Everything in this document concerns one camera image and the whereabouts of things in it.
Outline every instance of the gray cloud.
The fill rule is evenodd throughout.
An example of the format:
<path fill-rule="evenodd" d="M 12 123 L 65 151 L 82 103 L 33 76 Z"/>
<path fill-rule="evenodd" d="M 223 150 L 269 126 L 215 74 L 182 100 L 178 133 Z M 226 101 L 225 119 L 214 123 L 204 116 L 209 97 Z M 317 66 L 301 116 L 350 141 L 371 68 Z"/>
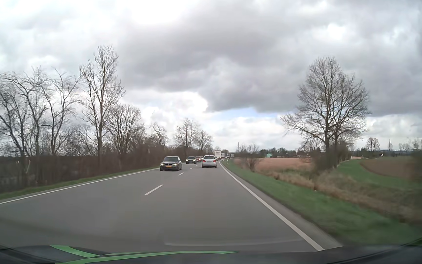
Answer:
<path fill-rule="evenodd" d="M 197 91 L 206 95 L 208 111 L 260 112 L 293 110 L 309 63 L 335 56 L 364 80 L 374 116 L 422 114 L 422 1 L 263 3 L 201 1 L 160 26 L 138 25 L 127 11 L 114 13 L 120 4 L 102 4 L 111 24 L 87 29 L 75 28 L 89 22 L 79 18 L 81 10 L 53 4 L 0 24 L 0 52 L 15 68 L 27 67 L 30 57 L 53 56 L 54 66 L 76 72 L 95 46 L 114 44 L 129 90 Z M 331 40 L 323 32 L 328 26 L 345 33 Z"/>

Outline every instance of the dry grass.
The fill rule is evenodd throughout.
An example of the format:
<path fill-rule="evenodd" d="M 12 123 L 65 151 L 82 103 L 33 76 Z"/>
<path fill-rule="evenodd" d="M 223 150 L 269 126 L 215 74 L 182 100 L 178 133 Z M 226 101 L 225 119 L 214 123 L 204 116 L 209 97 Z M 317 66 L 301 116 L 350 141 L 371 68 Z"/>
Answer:
<path fill-rule="evenodd" d="M 390 173 L 388 176 L 395 175 L 393 173 L 395 169 L 390 169 L 388 166 L 389 162 L 393 163 L 392 167 L 396 169 L 407 162 L 404 158 L 367 161 L 368 166 L 376 171 L 382 171 L 386 175 Z M 401 222 L 422 225 L 422 195 L 419 192 L 359 182 L 337 171 L 311 177 L 308 172 L 310 167 L 310 163 L 298 158 L 267 158 L 260 161 L 257 170 L 277 180 L 309 189 L 316 188 L 326 195 L 372 209 Z"/>
<path fill-rule="evenodd" d="M 312 166 L 310 159 L 302 158 L 261 158 L 259 159 L 256 171 L 283 171 L 286 169 L 308 170 Z"/>
<path fill-rule="evenodd" d="M 365 159 L 361 165 L 375 174 L 390 177 L 413 177 L 411 159 L 408 157 L 381 157 L 377 159 Z"/>

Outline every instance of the green stripe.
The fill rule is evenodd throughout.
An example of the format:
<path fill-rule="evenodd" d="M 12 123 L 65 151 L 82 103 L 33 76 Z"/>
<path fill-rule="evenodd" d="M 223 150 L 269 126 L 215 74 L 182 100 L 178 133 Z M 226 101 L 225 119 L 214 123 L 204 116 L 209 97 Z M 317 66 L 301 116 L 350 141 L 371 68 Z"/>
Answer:
<path fill-rule="evenodd" d="M 143 251 L 138 251 L 138 252 L 122 252 L 122 253 L 110 253 L 110 254 L 104 254 L 104 255 L 128 255 L 128 254 L 137 254 L 137 253 L 143 253 Z"/>
<path fill-rule="evenodd" d="M 80 250 L 77 250 L 77 249 L 74 249 L 74 248 L 68 247 L 68 246 L 50 245 L 50 247 L 56 248 L 56 249 L 59 249 L 59 250 L 62 250 L 64 252 L 71 253 L 71 254 L 74 254 L 74 255 L 80 255 L 80 256 L 83 256 L 83 257 L 95 257 L 95 256 L 98 256 L 96 254 L 92 254 L 92 253 L 89 253 L 89 252 L 80 251 Z"/>
<path fill-rule="evenodd" d="M 96 258 L 85 258 L 80 260 L 73 260 L 69 262 L 64 262 L 63 264 L 86 264 L 102 261 L 111 261 L 111 260 L 122 260 L 122 259 L 131 259 L 138 257 L 147 257 L 147 256 L 156 256 L 156 255 L 173 255 L 181 253 L 207 253 L 207 254 L 228 254 L 228 253 L 237 253 L 236 251 L 172 251 L 172 252 L 157 252 L 157 253 L 146 253 L 146 254 L 136 254 L 136 255 L 116 255 L 116 256 L 104 256 Z"/>

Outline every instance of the green grass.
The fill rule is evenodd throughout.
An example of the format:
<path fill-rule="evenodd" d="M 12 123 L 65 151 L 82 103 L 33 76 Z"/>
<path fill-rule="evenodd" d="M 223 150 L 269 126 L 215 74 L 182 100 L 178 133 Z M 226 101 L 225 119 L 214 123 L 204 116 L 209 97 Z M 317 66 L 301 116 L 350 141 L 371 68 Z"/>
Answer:
<path fill-rule="evenodd" d="M 388 177 L 372 173 L 366 170 L 361 164 L 361 160 L 349 160 L 338 165 L 337 171 L 352 177 L 359 182 L 381 185 L 390 188 L 411 189 L 417 186 L 406 179 L 399 177 Z"/>
<path fill-rule="evenodd" d="M 286 207 L 300 213 L 345 244 L 403 244 L 422 237 L 422 230 L 372 210 L 311 189 L 244 170 L 226 167 Z"/>
<path fill-rule="evenodd" d="M 56 189 L 56 188 L 65 187 L 65 186 L 68 186 L 68 185 L 79 184 L 79 183 L 88 182 L 88 181 L 92 181 L 92 180 L 97 180 L 97 179 L 102 179 L 102 178 L 107 178 L 107 177 L 114 177 L 114 176 L 118 176 L 118 175 L 122 175 L 122 174 L 128 174 L 128 173 L 137 172 L 137 171 L 154 169 L 154 168 L 157 168 L 157 167 L 137 169 L 137 170 L 132 170 L 132 171 L 123 171 L 123 172 L 112 173 L 112 174 L 107 174 L 107 175 L 99 175 L 99 176 L 89 177 L 89 178 L 81 178 L 81 179 L 77 179 L 77 180 L 59 182 L 59 183 L 55 183 L 55 184 L 52 184 L 52 185 L 45 185 L 45 186 L 39 186 L 39 187 L 29 187 L 29 188 L 25 188 L 25 189 L 18 190 L 18 191 L 2 193 L 2 194 L 0 194 L 0 200 L 4 200 L 4 199 L 16 197 L 16 196 L 21 196 L 21 195 L 28 195 L 28 194 L 32 194 L 32 193 L 42 192 L 42 191 L 46 191 L 46 190 L 50 190 L 50 189 Z"/>

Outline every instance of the grass verge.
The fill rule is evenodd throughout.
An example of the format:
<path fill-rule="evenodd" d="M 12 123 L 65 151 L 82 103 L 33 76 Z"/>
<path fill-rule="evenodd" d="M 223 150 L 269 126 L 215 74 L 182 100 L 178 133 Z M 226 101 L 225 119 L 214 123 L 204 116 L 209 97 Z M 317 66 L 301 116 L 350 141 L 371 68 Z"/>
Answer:
<path fill-rule="evenodd" d="M 69 185 L 84 183 L 84 182 L 97 180 L 97 179 L 114 177 L 114 176 L 118 176 L 118 175 L 122 175 L 122 174 L 128 174 L 128 173 L 137 172 L 137 171 L 145 171 L 145 170 L 154 169 L 154 168 L 157 168 L 157 166 L 156 167 L 150 167 L 150 168 L 144 168 L 144 169 L 137 169 L 137 170 L 132 170 L 132 171 L 123 171 L 123 172 L 117 172 L 117 173 L 112 173 L 112 174 L 99 175 L 99 176 L 89 177 L 89 178 L 80 178 L 80 179 L 77 179 L 77 180 L 64 181 L 64 182 L 59 182 L 59 183 L 55 183 L 55 184 L 52 184 L 52 185 L 45 185 L 45 186 L 39 186 L 39 187 L 29 187 L 29 188 L 25 188 L 25 189 L 18 190 L 18 191 L 2 193 L 2 194 L 0 194 L 0 200 L 4 200 L 4 199 L 16 197 L 16 196 L 21 196 L 21 195 L 28 195 L 28 194 L 32 194 L 32 193 L 42 192 L 42 191 L 46 191 L 46 190 L 50 190 L 50 189 L 56 189 L 56 188 L 65 187 L 65 186 L 69 186 Z"/>
<path fill-rule="evenodd" d="M 300 213 L 344 244 L 403 244 L 422 237 L 422 229 L 382 216 L 311 189 L 226 165 L 248 183 Z"/>

